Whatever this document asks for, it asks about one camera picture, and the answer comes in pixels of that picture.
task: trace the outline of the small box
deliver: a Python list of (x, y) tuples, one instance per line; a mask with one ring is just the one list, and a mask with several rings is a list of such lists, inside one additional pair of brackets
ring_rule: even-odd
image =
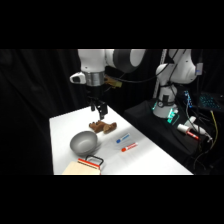
[(86, 160), (78, 159), (77, 162), (71, 162), (62, 175), (101, 175), (100, 165), (102, 165), (104, 161), (100, 165), (97, 165), (87, 161), (89, 157), (103, 161), (103, 159), (95, 156), (87, 156)]

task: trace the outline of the black background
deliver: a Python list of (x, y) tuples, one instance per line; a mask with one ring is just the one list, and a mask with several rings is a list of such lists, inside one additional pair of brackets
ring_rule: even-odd
[[(162, 49), (149, 50), (142, 65), (123, 79), (139, 81), (155, 75), (161, 53)], [(204, 60), (202, 90), (224, 94), (224, 50), (204, 49)], [(88, 106), (85, 87), (69, 81), (79, 71), (76, 49), (0, 50), (0, 174), (53, 174), (49, 118)], [(106, 73), (122, 75), (113, 68)], [(121, 89), (108, 91), (105, 100), (123, 115), (126, 109), (152, 98), (155, 81), (123, 83)], [(196, 82), (189, 87), (196, 89)], [(223, 116), (216, 116), (223, 124)], [(222, 141), (220, 137), (208, 158), (220, 169)]]

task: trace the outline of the wooden block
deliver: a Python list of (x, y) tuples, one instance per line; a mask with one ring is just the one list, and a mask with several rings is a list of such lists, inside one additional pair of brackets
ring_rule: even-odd
[(79, 162), (71, 162), (62, 175), (100, 175), (100, 170)]

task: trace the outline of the green light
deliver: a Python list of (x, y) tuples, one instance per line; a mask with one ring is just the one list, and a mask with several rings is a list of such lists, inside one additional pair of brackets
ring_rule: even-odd
[(170, 113), (168, 115), (168, 120), (167, 122), (171, 124), (173, 118), (176, 116), (176, 114), (173, 112), (173, 109), (170, 110)]
[(154, 105), (154, 107), (152, 108), (152, 110), (155, 110), (155, 108), (156, 108), (156, 105), (157, 105), (157, 102), (155, 103), (155, 105)]

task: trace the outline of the red marker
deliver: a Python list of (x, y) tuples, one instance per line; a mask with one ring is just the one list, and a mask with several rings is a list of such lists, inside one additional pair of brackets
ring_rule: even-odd
[(199, 140), (199, 137), (197, 135), (192, 134), (191, 132), (187, 131), (187, 135), (190, 135), (192, 138)]
[(135, 148), (136, 146), (138, 146), (138, 143), (133, 143), (133, 144), (131, 144), (131, 145), (129, 145), (129, 146), (123, 148), (121, 151), (122, 151), (122, 152), (126, 152), (126, 151), (128, 151), (128, 150), (130, 150), (130, 149), (132, 149), (132, 148)]

